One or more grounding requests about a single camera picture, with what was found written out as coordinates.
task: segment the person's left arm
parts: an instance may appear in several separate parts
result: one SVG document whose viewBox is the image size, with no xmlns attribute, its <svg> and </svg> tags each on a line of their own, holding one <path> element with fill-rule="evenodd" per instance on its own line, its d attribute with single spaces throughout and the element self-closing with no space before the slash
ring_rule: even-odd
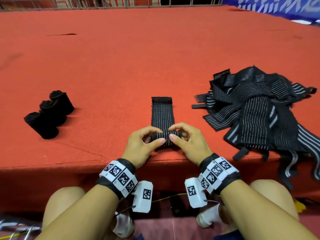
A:
<svg viewBox="0 0 320 240">
<path fill-rule="evenodd" d="M 150 142 L 153 132 L 162 131 L 148 126 L 133 132 L 122 158 L 136 168 L 141 167 L 151 152 L 166 142 L 164 138 Z M 36 240 L 100 240 L 115 215 L 118 202 L 118 196 L 112 190 L 98 184 L 59 215 Z"/>
</svg>

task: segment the yellow object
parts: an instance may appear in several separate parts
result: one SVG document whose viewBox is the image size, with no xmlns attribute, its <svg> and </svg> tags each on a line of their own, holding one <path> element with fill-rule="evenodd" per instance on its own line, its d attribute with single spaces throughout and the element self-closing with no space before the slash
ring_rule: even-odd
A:
<svg viewBox="0 0 320 240">
<path fill-rule="evenodd" d="M 172 195 L 172 196 L 168 196 L 166 198 L 162 198 L 160 200 L 154 200 L 154 201 L 151 201 L 151 203 L 154 203 L 154 202 L 158 202 L 158 201 L 161 201 L 161 200 L 165 200 L 165 199 L 169 199 L 171 197 L 174 197 L 174 196 L 180 196 L 180 195 L 186 195 L 187 193 L 179 193 L 179 194 L 175 194 L 175 195 Z"/>
<path fill-rule="evenodd" d="M 15 236 L 22 235 L 22 234 L 26 234 L 26 233 L 25 233 L 25 232 L 19 232 L 19 233 L 17 233 L 17 234 L 14 234 L 14 237 L 15 237 Z M 2 237 L 0 237 L 0 240 L 1 240 L 1 239 L 7 239 L 7 238 L 10 238 L 10 237 L 11 237 L 11 235 L 12 235 L 12 234 L 7 235 L 7 236 L 2 236 Z"/>
<path fill-rule="evenodd" d="M 297 201 L 296 199 L 294 199 L 293 201 L 294 201 L 294 206 L 296 207 L 296 210 L 298 213 L 302 213 L 304 210 L 306 210 L 306 206 L 304 204 Z"/>
</svg>

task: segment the qr code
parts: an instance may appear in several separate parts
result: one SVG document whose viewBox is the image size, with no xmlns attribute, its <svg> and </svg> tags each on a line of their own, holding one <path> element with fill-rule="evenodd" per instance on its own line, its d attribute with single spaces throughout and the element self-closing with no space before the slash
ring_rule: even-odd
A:
<svg viewBox="0 0 320 240">
<path fill-rule="evenodd" d="M 150 200 L 151 199 L 151 190 L 144 189 L 142 198 L 146 199 L 146 200 Z"/>
<path fill-rule="evenodd" d="M 131 180 L 127 186 L 125 187 L 127 189 L 127 191 L 130 193 L 131 190 L 134 188 L 134 182 Z"/>
<path fill-rule="evenodd" d="M 110 173 L 116 177 L 119 173 L 121 172 L 121 169 L 118 168 L 117 166 L 114 166 L 113 169 L 111 169 Z"/>
<path fill-rule="evenodd" d="M 194 186 L 190 186 L 187 189 L 188 189 L 189 196 L 194 196 L 197 194 Z"/>
<path fill-rule="evenodd" d="M 205 189 L 209 187 L 209 183 L 205 180 L 205 178 L 202 179 L 201 184 Z"/>
<path fill-rule="evenodd" d="M 220 164 L 225 170 L 227 170 L 227 169 L 229 169 L 229 168 L 232 167 L 227 161 L 221 161 L 221 162 L 219 162 L 219 164 Z"/>
<path fill-rule="evenodd" d="M 210 172 L 206 178 L 210 184 L 214 184 L 214 182 L 217 180 L 216 176 L 214 176 L 212 172 Z"/>
<path fill-rule="evenodd" d="M 106 166 L 106 168 L 104 169 L 104 171 L 109 171 L 110 168 L 112 168 L 114 164 L 110 163 L 108 166 Z"/>
<path fill-rule="evenodd" d="M 118 181 L 124 186 L 128 181 L 129 181 L 129 177 L 123 173 L 118 177 Z"/>
<path fill-rule="evenodd" d="M 216 177 L 218 177 L 223 172 L 223 169 L 218 164 L 215 164 L 211 171 Z"/>
</svg>

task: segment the bare leg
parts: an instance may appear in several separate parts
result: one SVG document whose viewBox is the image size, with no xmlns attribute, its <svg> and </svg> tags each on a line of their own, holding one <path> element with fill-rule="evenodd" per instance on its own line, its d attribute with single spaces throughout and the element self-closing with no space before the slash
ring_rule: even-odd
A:
<svg viewBox="0 0 320 240">
<path fill-rule="evenodd" d="M 82 196 L 85 195 L 85 191 L 80 187 L 65 187 L 57 190 L 49 199 L 42 221 L 42 228 L 46 228 L 51 222 L 54 221 L 62 212 L 68 209 L 76 201 L 78 201 Z M 117 219 L 111 222 L 110 227 L 114 229 L 117 224 Z M 111 231 L 108 230 L 104 240 L 114 240 L 117 239 L 117 236 Z"/>
<path fill-rule="evenodd" d="M 296 220 L 299 220 L 297 210 L 294 206 L 293 198 L 289 191 L 280 183 L 270 179 L 259 179 L 253 181 L 250 187 L 262 194 L 264 197 L 280 206 L 287 213 L 292 215 Z M 237 230 L 237 226 L 232 222 L 228 211 L 225 206 L 221 207 L 220 216 L 226 224 L 229 224 L 228 228 L 223 232 L 227 234 L 229 232 Z"/>
</svg>

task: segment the red platform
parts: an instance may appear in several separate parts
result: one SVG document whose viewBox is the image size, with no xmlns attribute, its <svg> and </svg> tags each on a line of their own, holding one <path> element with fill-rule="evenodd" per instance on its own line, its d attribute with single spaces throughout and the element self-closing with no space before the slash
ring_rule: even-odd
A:
<svg viewBox="0 0 320 240">
<path fill-rule="evenodd" d="M 60 187 L 90 188 L 120 157 L 128 136 L 151 123 L 151 96 L 171 96 L 176 122 L 202 130 L 210 147 L 232 159 L 238 151 L 191 109 L 212 74 L 256 65 L 320 88 L 320 29 L 223 7 L 0 13 L 1 210 L 43 210 Z M 43 140 L 24 121 L 53 90 L 76 107 L 59 135 Z M 295 104 L 297 120 L 320 135 L 320 95 Z M 235 163 L 247 181 L 276 176 L 250 153 Z M 295 195 L 317 196 L 313 163 L 299 166 Z M 138 170 L 157 190 L 185 190 L 199 169 L 182 151 L 154 153 Z"/>
</svg>

